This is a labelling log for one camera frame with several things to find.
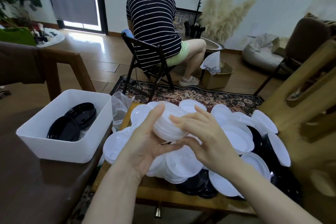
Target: wooden floor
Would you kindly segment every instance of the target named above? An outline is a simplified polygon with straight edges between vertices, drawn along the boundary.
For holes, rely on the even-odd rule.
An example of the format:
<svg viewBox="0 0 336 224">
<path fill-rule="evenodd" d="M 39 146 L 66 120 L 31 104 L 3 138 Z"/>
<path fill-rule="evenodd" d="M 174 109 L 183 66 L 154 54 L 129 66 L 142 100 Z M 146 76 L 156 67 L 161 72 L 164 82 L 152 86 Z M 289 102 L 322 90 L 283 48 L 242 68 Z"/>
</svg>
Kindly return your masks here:
<svg viewBox="0 0 336 224">
<path fill-rule="evenodd" d="M 128 73 L 132 54 L 121 38 L 69 30 L 61 31 L 65 34 L 65 40 L 49 48 L 79 52 L 97 92 L 110 93 L 119 77 Z M 253 94 L 267 78 L 267 75 L 247 67 L 242 62 L 241 55 L 225 53 L 225 61 L 233 67 L 234 73 L 227 86 L 217 90 Z M 180 65 L 172 71 L 175 84 L 182 77 L 184 70 L 185 66 Z M 58 73 L 62 90 L 80 89 L 69 65 L 58 64 Z M 134 70 L 132 77 L 138 78 L 140 81 L 147 81 L 147 77 L 140 69 L 137 69 L 137 72 Z M 260 92 L 260 95 L 267 99 L 282 82 L 278 79 L 272 79 Z M 16 83 L 6 86 L 6 89 L 12 92 L 12 96 L 0 100 L 2 113 L 43 107 L 49 103 L 46 84 L 23 85 Z"/>
</svg>

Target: black and white striped shirt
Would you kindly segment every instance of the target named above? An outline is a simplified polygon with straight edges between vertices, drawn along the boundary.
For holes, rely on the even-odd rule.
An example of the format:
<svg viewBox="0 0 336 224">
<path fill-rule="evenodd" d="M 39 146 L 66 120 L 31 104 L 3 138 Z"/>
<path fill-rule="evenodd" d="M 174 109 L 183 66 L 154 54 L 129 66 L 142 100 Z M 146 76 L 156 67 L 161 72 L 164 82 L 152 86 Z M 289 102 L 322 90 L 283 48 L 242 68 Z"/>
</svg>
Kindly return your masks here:
<svg viewBox="0 0 336 224">
<path fill-rule="evenodd" d="M 175 0 L 127 0 L 127 18 L 132 21 L 134 38 L 162 45 L 166 59 L 181 51 L 181 38 L 175 31 Z M 144 71 L 160 64 L 159 56 L 140 46 L 134 47 Z"/>
</svg>

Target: folding chair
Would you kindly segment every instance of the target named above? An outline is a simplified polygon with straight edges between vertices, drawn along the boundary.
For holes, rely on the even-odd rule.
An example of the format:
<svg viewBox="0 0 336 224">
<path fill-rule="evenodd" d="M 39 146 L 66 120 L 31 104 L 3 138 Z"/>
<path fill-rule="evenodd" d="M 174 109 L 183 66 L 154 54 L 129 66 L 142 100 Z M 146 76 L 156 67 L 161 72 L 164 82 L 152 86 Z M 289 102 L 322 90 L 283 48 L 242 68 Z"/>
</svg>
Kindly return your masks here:
<svg viewBox="0 0 336 224">
<path fill-rule="evenodd" d="M 149 98 L 148 102 L 150 102 L 152 100 L 154 94 L 155 94 L 156 86 L 157 86 L 157 84 L 158 84 L 158 82 L 160 80 L 163 81 L 163 82 L 165 82 L 165 83 L 167 83 L 167 84 L 169 84 L 171 90 L 173 90 L 174 89 L 174 84 L 173 84 L 173 81 L 172 81 L 172 79 L 170 77 L 170 71 L 175 66 L 168 67 L 168 65 L 166 63 L 166 59 L 165 59 L 164 53 L 163 53 L 163 50 L 162 50 L 162 46 L 161 45 L 155 46 L 155 45 L 152 45 L 152 44 L 147 44 L 145 42 L 142 42 L 140 40 L 134 39 L 132 37 L 128 37 L 126 35 L 126 33 L 122 33 L 121 37 L 124 39 L 124 42 L 126 43 L 127 47 L 129 48 L 129 50 L 133 54 L 132 62 L 131 62 L 131 65 L 129 67 L 128 75 L 127 75 L 125 86 L 124 86 L 124 89 L 123 89 L 123 94 L 125 94 L 127 88 L 129 88 L 129 89 L 132 89 L 132 90 L 140 93 L 141 95 L 144 95 L 145 97 Z M 143 90 L 140 90 L 140 89 L 132 86 L 131 84 L 129 84 L 129 81 L 131 79 L 132 70 L 134 68 L 136 68 L 136 67 L 138 67 L 141 70 L 143 70 L 143 68 L 141 67 L 141 64 L 139 62 L 139 59 L 137 57 L 137 54 L 136 54 L 136 52 L 134 50 L 133 45 L 145 47 L 145 48 L 149 49 L 149 52 L 156 52 L 157 55 L 160 57 L 160 60 L 161 60 L 161 64 L 160 65 L 158 65 L 156 67 L 153 67 L 152 69 L 147 70 L 147 71 L 144 72 L 144 74 L 147 76 L 148 79 L 150 79 L 151 77 L 155 78 L 154 86 L 153 86 L 152 92 L 150 94 L 148 94 L 148 93 L 144 92 Z M 162 77 L 164 77 L 164 76 L 167 77 L 168 81 L 162 79 Z"/>
</svg>

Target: white sandal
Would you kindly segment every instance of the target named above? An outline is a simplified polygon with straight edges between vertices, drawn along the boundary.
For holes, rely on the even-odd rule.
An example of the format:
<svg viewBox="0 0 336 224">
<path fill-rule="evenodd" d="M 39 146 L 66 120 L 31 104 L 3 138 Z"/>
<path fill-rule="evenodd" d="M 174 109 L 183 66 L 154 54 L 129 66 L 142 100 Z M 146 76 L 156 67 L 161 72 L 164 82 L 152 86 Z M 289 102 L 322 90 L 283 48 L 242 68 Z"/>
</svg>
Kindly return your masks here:
<svg viewBox="0 0 336 224">
<path fill-rule="evenodd" d="M 191 76 L 189 80 L 182 77 L 182 79 L 178 83 L 180 86 L 186 87 L 186 86 L 197 86 L 200 83 L 200 81 L 196 77 Z"/>
</svg>

